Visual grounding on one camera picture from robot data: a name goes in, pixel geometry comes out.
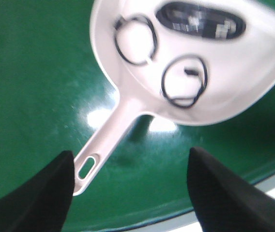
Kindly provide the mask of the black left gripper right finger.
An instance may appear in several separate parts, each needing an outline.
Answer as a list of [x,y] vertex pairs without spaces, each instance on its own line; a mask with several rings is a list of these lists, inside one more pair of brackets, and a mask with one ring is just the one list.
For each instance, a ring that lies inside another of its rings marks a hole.
[[194,211],[197,212],[195,198],[203,205],[219,204],[220,199],[229,206],[231,193],[224,193],[224,189],[233,189],[240,194],[245,186],[253,186],[229,168],[224,166],[213,155],[201,147],[192,147],[189,151],[187,167],[187,189]]

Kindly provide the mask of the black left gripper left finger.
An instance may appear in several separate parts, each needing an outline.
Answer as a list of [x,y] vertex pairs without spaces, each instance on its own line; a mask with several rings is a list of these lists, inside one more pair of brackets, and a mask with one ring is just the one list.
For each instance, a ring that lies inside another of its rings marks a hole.
[[0,199],[0,232],[60,232],[75,187],[74,157],[63,151]]

